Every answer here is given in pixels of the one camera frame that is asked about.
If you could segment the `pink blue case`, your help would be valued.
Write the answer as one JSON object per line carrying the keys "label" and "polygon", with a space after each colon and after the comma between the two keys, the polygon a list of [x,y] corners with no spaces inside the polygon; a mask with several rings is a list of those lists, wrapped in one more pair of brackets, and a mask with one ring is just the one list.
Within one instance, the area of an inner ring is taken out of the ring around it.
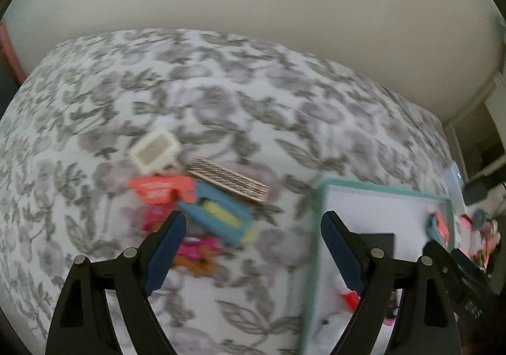
{"label": "pink blue case", "polygon": [[436,241],[442,247],[448,249],[451,240],[450,232],[439,212],[433,212],[429,215],[425,224],[425,231],[430,240]]}

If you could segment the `red white tube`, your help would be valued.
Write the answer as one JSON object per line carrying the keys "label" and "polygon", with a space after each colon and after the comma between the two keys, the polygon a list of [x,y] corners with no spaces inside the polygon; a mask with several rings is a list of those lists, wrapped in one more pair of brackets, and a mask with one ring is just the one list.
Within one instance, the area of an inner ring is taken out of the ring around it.
{"label": "red white tube", "polygon": [[350,310],[351,313],[355,312],[360,303],[360,298],[354,291],[349,292],[340,292],[339,293],[341,299],[346,304],[347,309]]}

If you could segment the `black power adapter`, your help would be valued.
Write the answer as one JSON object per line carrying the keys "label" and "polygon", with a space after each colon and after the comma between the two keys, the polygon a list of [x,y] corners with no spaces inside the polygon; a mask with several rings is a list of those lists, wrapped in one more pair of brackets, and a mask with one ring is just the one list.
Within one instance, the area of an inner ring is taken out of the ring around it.
{"label": "black power adapter", "polygon": [[395,234],[394,233],[362,233],[368,249],[381,249],[385,254],[394,257]]}

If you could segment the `paw patrol dog toy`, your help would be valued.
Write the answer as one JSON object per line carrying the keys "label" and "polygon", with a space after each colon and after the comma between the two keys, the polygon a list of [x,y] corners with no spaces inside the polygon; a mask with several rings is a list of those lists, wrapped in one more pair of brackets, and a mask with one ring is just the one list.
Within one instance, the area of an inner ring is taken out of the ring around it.
{"label": "paw patrol dog toy", "polygon": [[[160,229],[163,221],[171,212],[166,205],[147,206],[142,230],[153,233]],[[186,268],[195,278],[214,274],[219,265],[215,255],[222,251],[221,240],[212,235],[190,235],[183,239],[176,257],[172,263],[173,268]]]}

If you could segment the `white plastic socket frame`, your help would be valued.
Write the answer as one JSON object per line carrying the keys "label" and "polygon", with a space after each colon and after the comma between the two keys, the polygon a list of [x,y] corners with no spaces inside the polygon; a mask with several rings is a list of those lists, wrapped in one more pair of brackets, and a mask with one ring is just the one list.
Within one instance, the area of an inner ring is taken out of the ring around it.
{"label": "white plastic socket frame", "polygon": [[165,128],[156,128],[138,140],[129,150],[129,158],[143,174],[155,174],[177,164],[183,147]]}

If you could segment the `blue case yellow insert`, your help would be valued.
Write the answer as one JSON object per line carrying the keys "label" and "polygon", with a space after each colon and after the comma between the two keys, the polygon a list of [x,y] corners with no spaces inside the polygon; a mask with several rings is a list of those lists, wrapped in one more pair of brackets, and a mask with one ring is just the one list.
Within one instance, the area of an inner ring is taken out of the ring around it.
{"label": "blue case yellow insert", "polygon": [[231,245],[246,245],[257,237],[252,208],[203,180],[196,180],[194,202],[182,199],[178,209],[192,221]]}

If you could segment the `greek key pattern lighter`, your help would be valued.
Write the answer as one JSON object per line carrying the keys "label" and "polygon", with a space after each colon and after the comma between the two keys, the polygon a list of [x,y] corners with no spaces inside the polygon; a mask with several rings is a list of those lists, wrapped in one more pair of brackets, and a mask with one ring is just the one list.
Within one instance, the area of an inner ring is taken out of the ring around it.
{"label": "greek key pattern lighter", "polygon": [[268,201],[270,192],[268,186],[205,158],[194,158],[186,169],[198,179],[205,180],[252,202],[266,204]]}

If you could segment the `white charger with cable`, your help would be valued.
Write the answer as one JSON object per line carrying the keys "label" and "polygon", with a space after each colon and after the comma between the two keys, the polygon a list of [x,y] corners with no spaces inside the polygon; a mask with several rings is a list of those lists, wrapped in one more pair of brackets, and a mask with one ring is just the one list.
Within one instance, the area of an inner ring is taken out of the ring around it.
{"label": "white charger with cable", "polygon": [[344,311],[328,315],[324,318],[314,334],[314,341],[320,345],[335,344],[346,330],[353,314]]}

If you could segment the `colourful toy pile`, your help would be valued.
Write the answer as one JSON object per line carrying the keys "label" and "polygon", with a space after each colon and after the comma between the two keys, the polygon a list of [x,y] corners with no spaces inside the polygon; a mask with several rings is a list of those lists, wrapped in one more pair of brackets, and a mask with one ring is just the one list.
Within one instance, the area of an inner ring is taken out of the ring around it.
{"label": "colourful toy pile", "polygon": [[490,218],[483,209],[478,209],[471,216],[459,216],[455,228],[456,248],[486,272],[492,254],[501,244],[497,220]]}

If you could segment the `teal white tray box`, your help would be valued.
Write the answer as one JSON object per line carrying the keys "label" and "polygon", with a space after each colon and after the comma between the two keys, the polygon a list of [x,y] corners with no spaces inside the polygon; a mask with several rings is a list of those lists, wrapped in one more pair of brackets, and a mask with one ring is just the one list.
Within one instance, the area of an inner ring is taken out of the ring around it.
{"label": "teal white tray box", "polygon": [[320,231],[322,215],[332,210],[354,233],[393,233],[393,257],[413,261],[422,254],[429,238],[425,223],[438,212],[450,232],[449,246],[454,247],[454,210],[445,197],[338,179],[326,179],[317,190],[316,249],[306,276],[305,328],[302,354],[322,354],[315,341],[324,317],[344,308],[335,297],[332,278],[338,273]]}

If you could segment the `black adapter on shelf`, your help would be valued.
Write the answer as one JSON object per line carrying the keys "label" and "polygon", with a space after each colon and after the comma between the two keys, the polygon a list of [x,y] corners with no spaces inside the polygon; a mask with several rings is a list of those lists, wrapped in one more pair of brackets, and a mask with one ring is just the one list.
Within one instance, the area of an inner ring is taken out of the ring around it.
{"label": "black adapter on shelf", "polygon": [[468,182],[462,189],[464,203],[466,206],[477,204],[487,198],[488,192],[488,180],[486,177]]}

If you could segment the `orange plastic clip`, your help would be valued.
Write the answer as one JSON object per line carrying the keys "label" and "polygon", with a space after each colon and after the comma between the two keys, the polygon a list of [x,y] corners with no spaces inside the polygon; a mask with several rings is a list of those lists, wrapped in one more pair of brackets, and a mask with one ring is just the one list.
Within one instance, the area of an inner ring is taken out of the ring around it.
{"label": "orange plastic clip", "polygon": [[193,204],[197,199],[195,180],[183,175],[137,177],[129,180],[129,188],[149,205]]}

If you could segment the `floral grey white blanket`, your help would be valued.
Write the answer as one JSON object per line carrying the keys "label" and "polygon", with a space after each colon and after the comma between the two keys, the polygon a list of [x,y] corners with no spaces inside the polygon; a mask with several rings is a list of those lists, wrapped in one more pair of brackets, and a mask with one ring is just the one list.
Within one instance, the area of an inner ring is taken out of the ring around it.
{"label": "floral grey white blanket", "polygon": [[74,257],[143,240],[129,150],[158,127],[182,165],[206,158],[269,188],[253,244],[226,247],[213,274],[172,271],[153,295],[181,354],[299,351],[322,180],[446,192],[439,119],[345,66],[217,32],[62,42],[1,119],[1,305],[31,352],[46,349]]}

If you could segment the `pink rolled mat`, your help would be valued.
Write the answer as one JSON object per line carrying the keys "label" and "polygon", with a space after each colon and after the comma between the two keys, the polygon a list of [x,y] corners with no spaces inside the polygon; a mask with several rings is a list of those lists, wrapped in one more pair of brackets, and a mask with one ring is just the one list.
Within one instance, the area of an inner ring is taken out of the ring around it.
{"label": "pink rolled mat", "polygon": [[5,60],[9,68],[11,69],[11,72],[16,78],[16,81],[19,84],[22,84],[25,82],[28,76],[18,59],[13,43],[11,42],[11,39],[9,37],[7,26],[4,23],[1,23],[0,37],[1,37],[1,54],[5,57]]}

